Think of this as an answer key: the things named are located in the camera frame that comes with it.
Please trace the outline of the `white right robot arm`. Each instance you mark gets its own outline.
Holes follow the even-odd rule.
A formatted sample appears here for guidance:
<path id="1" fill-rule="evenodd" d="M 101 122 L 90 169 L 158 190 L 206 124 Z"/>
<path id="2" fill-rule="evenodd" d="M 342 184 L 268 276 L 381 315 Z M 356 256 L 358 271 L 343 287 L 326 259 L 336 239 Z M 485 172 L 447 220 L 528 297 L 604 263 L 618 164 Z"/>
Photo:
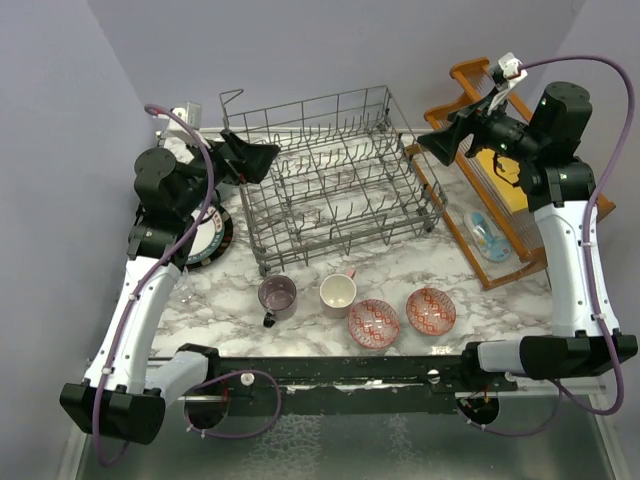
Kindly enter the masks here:
<path id="1" fill-rule="evenodd" d="M 621 332 L 609 303 L 597 245 L 597 208 L 591 167 L 575 154 L 592 114 L 590 95 L 570 82 L 548 84 L 529 123 L 494 107 L 492 90 L 451 113 L 449 125 L 418 144 L 443 165 L 469 139 L 467 156 L 484 149 L 519 165 L 518 186 L 543 240 L 552 287 L 552 332 L 519 340 L 470 343 L 459 367 L 461 383 L 481 391 L 496 373 L 536 380 L 595 377 L 638 352 L 635 336 Z"/>

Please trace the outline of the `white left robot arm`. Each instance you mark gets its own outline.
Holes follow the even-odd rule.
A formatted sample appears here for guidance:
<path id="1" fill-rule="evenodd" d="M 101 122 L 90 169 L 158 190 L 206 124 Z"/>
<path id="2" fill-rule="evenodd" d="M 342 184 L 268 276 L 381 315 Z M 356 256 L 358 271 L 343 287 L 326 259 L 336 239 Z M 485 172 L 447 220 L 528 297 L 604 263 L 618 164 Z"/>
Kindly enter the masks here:
<path id="1" fill-rule="evenodd" d="M 219 142 L 191 150 L 188 163 L 168 149 L 153 147 L 134 163 L 139 198 L 129 233 L 121 295 L 107 334 L 78 383 L 67 383 L 60 405 L 87 434 L 149 444 L 166 409 L 190 389 L 206 395 L 220 385 L 214 348 L 188 344 L 153 373 L 148 357 L 171 292 L 185 269 L 194 212 L 210 203 L 208 186 L 218 182 L 258 184 L 280 148 L 252 144 L 225 130 Z"/>

